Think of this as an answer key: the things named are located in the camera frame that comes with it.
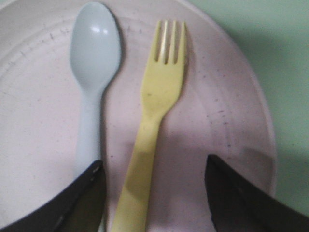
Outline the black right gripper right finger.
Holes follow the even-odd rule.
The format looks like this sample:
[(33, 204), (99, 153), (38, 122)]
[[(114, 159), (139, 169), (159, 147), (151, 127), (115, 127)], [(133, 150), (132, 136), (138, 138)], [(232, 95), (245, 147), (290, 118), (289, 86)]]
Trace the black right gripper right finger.
[(309, 218), (280, 203), (217, 155), (208, 155), (205, 186), (217, 232), (307, 232)]

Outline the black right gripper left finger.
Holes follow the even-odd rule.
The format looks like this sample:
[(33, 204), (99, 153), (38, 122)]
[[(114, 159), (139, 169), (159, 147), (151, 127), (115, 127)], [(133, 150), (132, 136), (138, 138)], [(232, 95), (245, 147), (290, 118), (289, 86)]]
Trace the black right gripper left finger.
[(96, 160), (52, 200), (1, 231), (97, 232), (105, 201), (105, 171)]

